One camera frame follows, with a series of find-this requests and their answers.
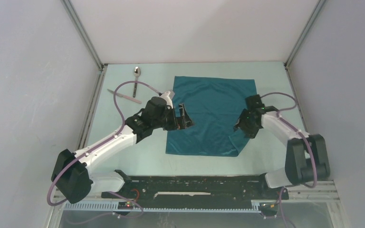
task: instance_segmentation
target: glass panel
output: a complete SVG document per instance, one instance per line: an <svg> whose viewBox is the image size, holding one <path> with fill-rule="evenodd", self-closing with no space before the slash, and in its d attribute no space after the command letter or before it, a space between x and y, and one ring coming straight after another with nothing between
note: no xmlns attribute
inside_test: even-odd
<svg viewBox="0 0 365 228"><path fill-rule="evenodd" d="M332 228L331 218L325 203L285 203L285 216L297 228ZM94 216L103 214L102 211L64 211L61 228L282 228L280 218L263 219L257 213L156 213L147 212L138 218L120 218L103 216L81 225L71 225L67 222L83 222Z"/></svg>

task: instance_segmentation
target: white wall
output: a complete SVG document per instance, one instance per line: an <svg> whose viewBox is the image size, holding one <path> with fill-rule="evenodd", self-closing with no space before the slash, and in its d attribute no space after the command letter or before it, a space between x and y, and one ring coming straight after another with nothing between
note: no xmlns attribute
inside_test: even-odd
<svg viewBox="0 0 365 228"><path fill-rule="evenodd" d="M318 0L73 0L104 63L286 61Z"/></svg>
<svg viewBox="0 0 365 228"><path fill-rule="evenodd" d="M290 72L350 221L365 227L365 0L327 1Z"/></svg>
<svg viewBox="0 0 365 228"><path fill-rule="evenodd" d="M38 228L98 70L59 0L0 1L0 228Z"/></svg>

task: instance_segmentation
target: metal spoon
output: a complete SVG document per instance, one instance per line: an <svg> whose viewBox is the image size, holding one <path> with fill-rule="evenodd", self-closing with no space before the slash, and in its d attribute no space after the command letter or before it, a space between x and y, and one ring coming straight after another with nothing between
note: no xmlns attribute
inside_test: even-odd
<svg viewBox="0 0 365 228"><path fill-rule="evenodd" d="M141 75L141 69L137 66L137 67L135 67L135 70L134 70L135 81L138 80L140 75ZM132 97L136 97L136 88L137 87L138 87L138 84L135 83L134 84L134 94L132 95Z"/></svg>

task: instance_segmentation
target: cable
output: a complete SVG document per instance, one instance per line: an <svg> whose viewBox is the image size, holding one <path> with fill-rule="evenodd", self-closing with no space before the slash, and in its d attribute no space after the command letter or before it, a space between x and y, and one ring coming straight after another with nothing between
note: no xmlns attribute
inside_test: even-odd
<svg viewBox="0 0 365 228"><path fill-rule="evenodd" d="M284 190L285 190L285 187L282 187L280 189L278 202L279 202L279 207L280 207L280 216L282 217L283 223L285 223L285 227L288 227L288 223L286 222L287 219L285 217L285 214L283 214L283 207L282 207L282 194L283 194Z"/></svg>
<svg viewBox="0 0 365 228"><path fill-rule="evenodd" d="M140 196L138 189L132 189L131 191L136 191L136 198L134 199L134 201L135 202L138 201L139 196Z"/></svg>
<svg viewBox="0 0 365 228"><path fill-rule="evenodd" d="M51 195L52 195L52 191L54 190L55 188L55 185L57 184L58 180L61 178L61 176L73 165L75 164L78 160L80 160L81 158L83 158L86 154L90 154L91 152L93 152L95 149L97 149L98 147L106 144L107 142L111 141L112 139L114 139L115 136L117 136L118 134L120 134L120 132L124 129L125 127L125 118L124 118L124 115L122 114L121 112L121 109L118 107L118 104L117 104L117 101L116 101L116 93L117 91L119 90L119 88L121 88L122 86L126 85L126 84L129 84L129 83L139 83L139 84L142 84L142 85L145 85L146 87L148 87L149 89L153 90L154 92L156 92L157 94L161 94L157 89L151 87L150 85L144 83L144 82L140 82L140 81L127 81L127 82L124 82L122 84L120 84L115 90L114 90L114 104L115 104L115 107L117 109L117 111L119 112L120 116L121 116L121 120L122 120L122 124L121 124L121 127L118 129L118 131L106 138L104 141L102 141L101 143L97 144L96 146L88 149L86 152L84 152L83 154L79 155L78 157L76 157L74 160L72 160L68 165L66 165L62 170L61 172L58 173L58 175L56 176L56 178L52 181L51 183L51 186L49 187L48 189L48 193L47 193L47 203L48 205L50 206L58 206L64 202L67 201L67 199L63 199L61 200L60 202L52 202L51 201Z"/></svg>
<svg viewBox="0 0 365 228"><path fill-rule="evenodd" d="M282 93L282 92L267 93L267 94L262 95L261 98L264 98L264 97L269 96L269 95L272 95L272 94L279 94L279 95L284 95L284 96L290 97L295 102L295 105L294 106L292 106L290 108L282 108L282 109L279 109L278 110L278 113L283 112L283 111L287 111L287 110L292 110L292 109L294 109L294 108L297 107L297 100L293 96L291 96L289 94Z"/></svg>

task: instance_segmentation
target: gray wall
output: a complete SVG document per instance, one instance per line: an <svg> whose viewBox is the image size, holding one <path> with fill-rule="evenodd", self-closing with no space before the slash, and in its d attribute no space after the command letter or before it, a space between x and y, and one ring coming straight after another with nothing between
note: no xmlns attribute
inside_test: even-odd
<svg viewBox="0 0 365 228"><path fill-rule="evenodd" d="M98 70L59 0L0 1L0 228L42 227Z"/></svg>
<svg viewBox="0 0 365 228"><path fill-rule="evenodd" d="M365 227L365 0L329 0L290 67L306 124L326 141L350 221Z"/></svg>

